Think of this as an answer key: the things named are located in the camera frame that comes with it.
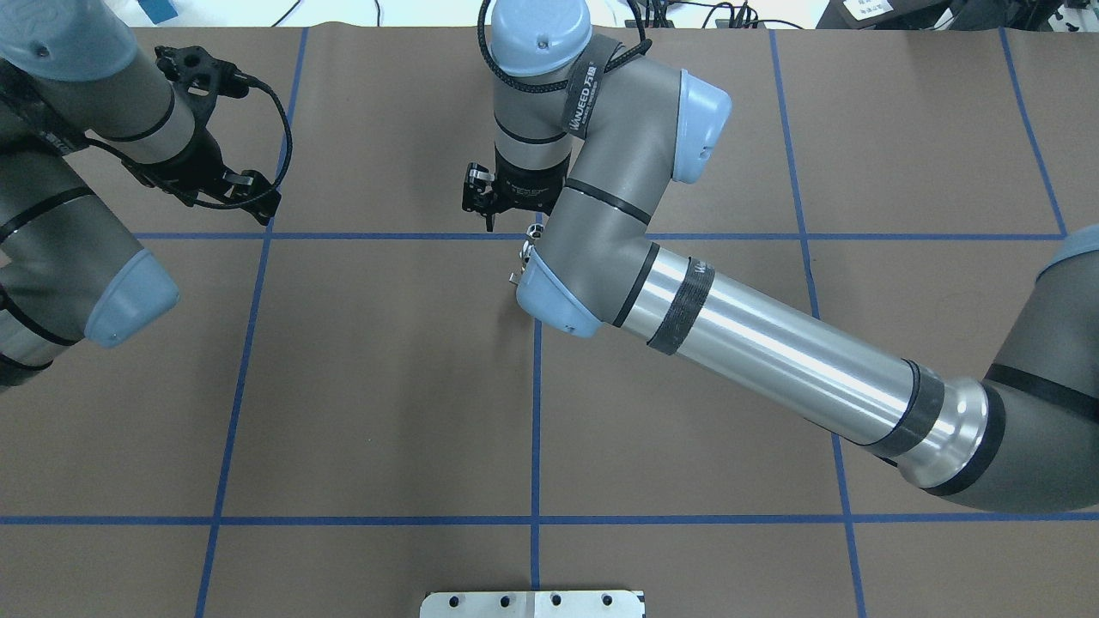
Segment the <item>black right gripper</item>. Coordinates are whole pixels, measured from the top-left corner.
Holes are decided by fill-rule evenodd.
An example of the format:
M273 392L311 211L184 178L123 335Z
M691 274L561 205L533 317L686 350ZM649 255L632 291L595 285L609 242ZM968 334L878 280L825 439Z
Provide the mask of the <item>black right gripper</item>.
M464 173L462 209L482 216L487 233L493 232L495 218L510 209L550 216L560 198L566 176L566 161L542 172L530 172L499 161L497 172L491 173L487 167L471 163Z

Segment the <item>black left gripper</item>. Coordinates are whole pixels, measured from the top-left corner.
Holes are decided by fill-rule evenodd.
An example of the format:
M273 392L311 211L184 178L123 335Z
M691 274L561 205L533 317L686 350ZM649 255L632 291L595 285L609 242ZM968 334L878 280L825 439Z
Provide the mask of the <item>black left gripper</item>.
M260 172L233 172L224 164L208 122L221 95L243 99L257 89L281 111L279 95L201 46L158 45L155 66L170 82L173 100L160 125L125 142L125 167L146 187L176 196L187 207L240 209L267 227L282 199L282 173L270 181Z

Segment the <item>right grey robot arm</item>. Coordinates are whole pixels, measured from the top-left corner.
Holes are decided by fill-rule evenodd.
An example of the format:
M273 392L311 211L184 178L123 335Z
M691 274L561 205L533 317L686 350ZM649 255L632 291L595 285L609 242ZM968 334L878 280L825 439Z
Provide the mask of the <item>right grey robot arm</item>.
M602 324L637 336L640 383L592 360L550 365L541 390L541 470L565 470L565 446L588 427L686 415L684 387L655 361L730 380L737 412L777 404L896 470L926 495L997 512L1059 512L1096 504L1096 227L1069 232L1050 184L1019 82L1011 35L872 36L854 58L828 43L755 35L761 77L776 106L770 141L776 236L750 234L745 266L722 274L733 236L702 233L663 245L650 234L671 183L698 180L719 137L746 151L731 121L731 82L625 51L596 33L581 1L486 3L478 32L492 70L497 136L490 173L470 168L464 207L541 211L528 239L517 299L546 330L592 336ZM981 379L939 376L835 327L869 306L841 297L839 258L857 273L875 258L900 293L902 258L922 282L944 275L974 324L999 312L972 288L962 249L1003 258L1025 243L1061 249ZM711 264L715 249L719 263Z

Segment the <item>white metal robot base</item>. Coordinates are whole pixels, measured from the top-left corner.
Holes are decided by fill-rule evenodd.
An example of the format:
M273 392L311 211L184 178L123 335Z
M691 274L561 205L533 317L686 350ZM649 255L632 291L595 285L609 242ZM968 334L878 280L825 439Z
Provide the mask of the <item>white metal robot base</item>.
M444 591L420 617L645 617L642 591Z

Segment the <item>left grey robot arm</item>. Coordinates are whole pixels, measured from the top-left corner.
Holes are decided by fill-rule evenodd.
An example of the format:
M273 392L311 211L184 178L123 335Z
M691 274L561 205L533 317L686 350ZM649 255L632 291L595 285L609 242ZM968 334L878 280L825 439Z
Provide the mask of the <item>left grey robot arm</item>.
M209 117L220 97L270 85L200 46L140 52L102 1L4 1L1 243L3 390L84 340L116 347L173 310L179 288L67 157L102 148L143 186L262 227L280 205L260 172L224 164Z

